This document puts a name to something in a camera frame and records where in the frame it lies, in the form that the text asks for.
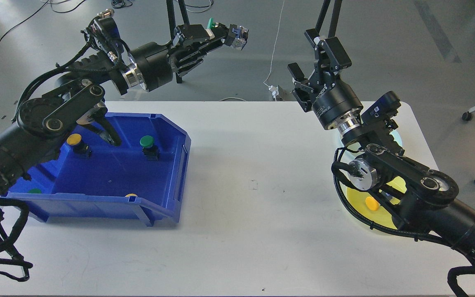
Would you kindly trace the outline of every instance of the yellow button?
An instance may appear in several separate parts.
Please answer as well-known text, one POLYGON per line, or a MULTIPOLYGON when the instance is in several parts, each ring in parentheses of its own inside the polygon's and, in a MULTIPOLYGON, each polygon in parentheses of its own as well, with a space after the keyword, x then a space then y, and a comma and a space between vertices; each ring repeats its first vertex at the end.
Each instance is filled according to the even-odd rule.
POLYGON ((377 200, 375 200, 375 198, 368 196, 366 197, 366 206, 369 208, 369 210, 377 211, 381 205, 377 200))
POLYGON ((80 141, 82 141, 82 136, 78 133, 74 133, 69 135, 66 141, 68 145, 77 145, 78 143, 80 143, 80 141))

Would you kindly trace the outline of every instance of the green object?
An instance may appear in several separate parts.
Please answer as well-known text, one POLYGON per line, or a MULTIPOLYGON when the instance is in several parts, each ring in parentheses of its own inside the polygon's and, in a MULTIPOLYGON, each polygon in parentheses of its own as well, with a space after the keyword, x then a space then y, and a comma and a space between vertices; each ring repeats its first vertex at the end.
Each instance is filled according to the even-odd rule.
POLYGON ((146 135, 140 139, 140 146, 142 147, 152 147, 155 143, 155 139, 153 137, 146 135))
POLYGON ((212 29, 215 27, 215 22, 214 22, 214 18, 211 17, 209 20, 208 20, 208 25, 206 25, 206 28, 207 29, 212 29))

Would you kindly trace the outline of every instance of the concrete floor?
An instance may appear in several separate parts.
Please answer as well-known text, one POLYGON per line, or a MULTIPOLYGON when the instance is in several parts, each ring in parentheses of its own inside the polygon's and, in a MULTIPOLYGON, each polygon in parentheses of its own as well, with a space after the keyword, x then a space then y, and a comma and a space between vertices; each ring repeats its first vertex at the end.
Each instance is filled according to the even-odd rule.
MULTIPOLYGON (((190 13, 190 22, 206 24, 213 17, 224 24, 242 24, 250 34, 243 51, 218 49, 182 85, 172 82, 150 93, 135 89, 119 96, 106 83, 106 100, 269 100, 263 81, 269 74, 282 5, 267 84, 290 90, 287 64, 291 62, 298 62, 306 75, 311 72, 313 51, 303 32, 315 26, 320 0, 214 1, 209 11, 190 13)), ((55 9, 67 10, 78 2, 55 5, 55 9)), ((186 2, 204 5, 208 1, 186 2)), ((0 36, 41 5, 32 0, 0 0, 0 36)), ((109 1, 88 0, 71 13, 57 14, 47 5, 2 40, 0 131, 10 124, 15 101, 28 83, 51 70, 55 62, 62 64, 73 57, 84 44, 79 31, 108 7, 109 1)), ((132 7, 115 12, 115 21, 131 48, 169 39, 164 1, 135 0, 132 7)), ((337 36, 353 61, 343 71, 344 81, 360 100, 376 100, 394 90, 410 104, 439 169, 456 180, 459 198, 475 208, 475 117, 469 123, 461 120, 462 113, 475 105, 475 0, 346 0, 337 36)), ((52 86, 45 83, 37 94, 52 86)), ((296 103, 294 111, 302 112, 296 103)))

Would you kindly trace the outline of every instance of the table surface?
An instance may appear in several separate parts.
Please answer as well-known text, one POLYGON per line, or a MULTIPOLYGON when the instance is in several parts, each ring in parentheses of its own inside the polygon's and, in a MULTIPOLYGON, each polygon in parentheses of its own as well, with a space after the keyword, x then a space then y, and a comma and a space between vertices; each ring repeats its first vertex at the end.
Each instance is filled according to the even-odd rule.
MULTIPOLYGON (((30 219, 16 247, 31 278, 0 276, 0 295, 451 295, 447 271, 467 265, 352 218, 330 171, 338 132, 296 102, 107 105, 162 113, 192 138, 180 223, 30 219)), ((396 121, 406 155, 436 169, 407 104, 396 121)), ((460 284, 475 294, 474 277, 460 284)))

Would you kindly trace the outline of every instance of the blue storage bin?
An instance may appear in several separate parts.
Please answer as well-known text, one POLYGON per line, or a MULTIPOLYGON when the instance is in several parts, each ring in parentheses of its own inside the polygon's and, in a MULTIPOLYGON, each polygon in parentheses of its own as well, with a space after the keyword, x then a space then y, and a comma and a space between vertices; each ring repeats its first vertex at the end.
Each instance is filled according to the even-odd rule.
POLYGON ((74 133, 92 150, 90 158, 75 154, 64 143, 58 160, 39 164, 2 198, 26 201, 30 216, 139 219, 147 226, 170 218, 179 222, 190 137, 166 117, 148 113, 108 113, 122 145, 109 145, 98 135, 77 126, 74 133), (155 139, 157 161, 147 160, 139 140, 155 139))

